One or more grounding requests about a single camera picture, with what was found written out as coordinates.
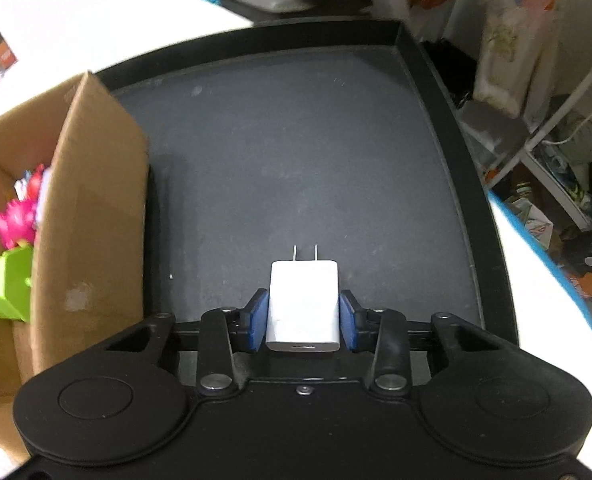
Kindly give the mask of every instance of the bolt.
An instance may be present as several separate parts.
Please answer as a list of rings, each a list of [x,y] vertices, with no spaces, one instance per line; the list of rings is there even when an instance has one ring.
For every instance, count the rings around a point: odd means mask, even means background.
[[[232,382],[232,378],[225,374],[209,374],[201,378],[201,386],[212,392],[224,390]]]
[[[301,384],[300,386],[296,386],[296,393],[298,395],[311,395],[314,393],[314,387]]]
[[[388,392],[397,392],[407,386],[407,379],[398,374],[384,374],[376,378],[376,386]]]

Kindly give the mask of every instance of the white cable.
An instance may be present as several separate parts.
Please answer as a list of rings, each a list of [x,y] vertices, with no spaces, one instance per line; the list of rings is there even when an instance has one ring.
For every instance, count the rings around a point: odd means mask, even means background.
[[[543,140],[542,142],[543,142],[543,144],[549,144],[550,146],[560,146],[561,144],[566,144],[567,142],[572,140],[573,137],[575,137],[576,134],[581,129],[583,129],[584,125],[587,124],[589,121],[591,121],[591,119],[592,119],[592,111],[588,116],[586,116],[584,118],[584,120],[580,124],[578,124],[578,126],[576,126],[576,129],[573,131],[573,133],[569,137],[567,137],[565,140],[558,140],[557,142],[553,142],[552,140]]]

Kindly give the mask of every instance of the green toy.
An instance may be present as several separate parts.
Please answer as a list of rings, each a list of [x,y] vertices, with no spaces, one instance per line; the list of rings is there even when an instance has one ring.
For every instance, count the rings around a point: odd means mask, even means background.
[[[15,247],[0,255],[0,317],[29,322],[33,247]]]

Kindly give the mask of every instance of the black round object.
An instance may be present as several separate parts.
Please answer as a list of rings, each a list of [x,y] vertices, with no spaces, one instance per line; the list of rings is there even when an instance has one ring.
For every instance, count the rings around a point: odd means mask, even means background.
[[[180,425],[184,388],[137,352],[81,354],[34,377],[14,401],[27,447],[57,462],[109,465],[146,454]]]
[[[534,463],[579,452],[592,399],[577,379],[526,355],[476,352],[421,390],[421,411],[447,445],[494,464]]]
[[[562,247],[562,256],[579,276],[592,272],[592,231],[567,240]]]

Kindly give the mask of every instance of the cardboard box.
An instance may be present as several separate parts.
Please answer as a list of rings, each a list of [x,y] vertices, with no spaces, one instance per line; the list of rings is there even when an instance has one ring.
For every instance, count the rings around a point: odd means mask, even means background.
[[[95,76],[79,75],[0,117],[0,211],[41,163],[53,173],[30,322],[0,319],[0,448],[17,464],[28,457],[11,416],[20,385],[142,318],[144,133]]]

